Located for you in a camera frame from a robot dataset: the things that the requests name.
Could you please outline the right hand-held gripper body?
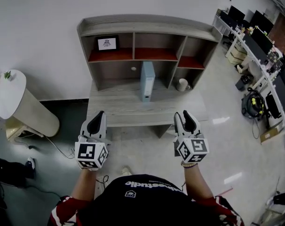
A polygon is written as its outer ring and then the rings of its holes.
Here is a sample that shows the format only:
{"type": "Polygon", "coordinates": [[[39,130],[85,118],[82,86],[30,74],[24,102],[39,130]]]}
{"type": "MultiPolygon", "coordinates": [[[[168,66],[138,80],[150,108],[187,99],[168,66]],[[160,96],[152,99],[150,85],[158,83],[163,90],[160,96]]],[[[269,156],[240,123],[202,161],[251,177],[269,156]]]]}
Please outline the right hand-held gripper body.
{"type": "Polygon", "coordinates": [[[175,133],[173,144],[174,156],[180,157],[184,163],[198,163],[209,153],[208,140],[200,130],[188,136],[175,133]]]}

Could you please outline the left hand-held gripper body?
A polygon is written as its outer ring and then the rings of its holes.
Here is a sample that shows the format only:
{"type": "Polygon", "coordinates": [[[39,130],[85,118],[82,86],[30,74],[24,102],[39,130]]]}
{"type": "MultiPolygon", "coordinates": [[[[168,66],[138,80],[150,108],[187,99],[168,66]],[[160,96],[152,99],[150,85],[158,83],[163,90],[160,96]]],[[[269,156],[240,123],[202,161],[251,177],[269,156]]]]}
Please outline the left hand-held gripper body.
{"type": "Polygon", "coordinates": [[[109,155],[108,145],[105,138],[79,135],[78,142],[75,142],[75,160],[79,167],[90,171],[101,169],[109,155]]]}

